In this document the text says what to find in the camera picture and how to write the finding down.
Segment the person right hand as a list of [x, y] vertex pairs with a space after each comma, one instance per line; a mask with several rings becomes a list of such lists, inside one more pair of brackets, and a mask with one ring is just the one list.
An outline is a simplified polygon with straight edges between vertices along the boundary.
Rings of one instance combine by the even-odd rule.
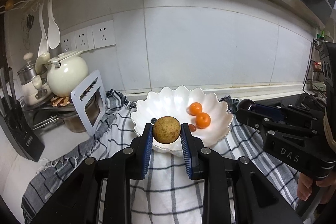
[[[328, 203], [335, 192], [335, 185], [336, 185], [335, 172], [331, 172], [327, 178], [321, 181], [316, 181], [315, 183], [317, 186], [321, 188], [327, 188], [327, 191], [324, 193], [320, 201], [320, 204]], [[309, 178], [303, 173], [300, 173], [297, 188], [297, 196], [299, 197], [300, 200], [306, 201], [309, 198], [309, 196], [312, 194], [312, 186], [313, 186], [313, 179]]]

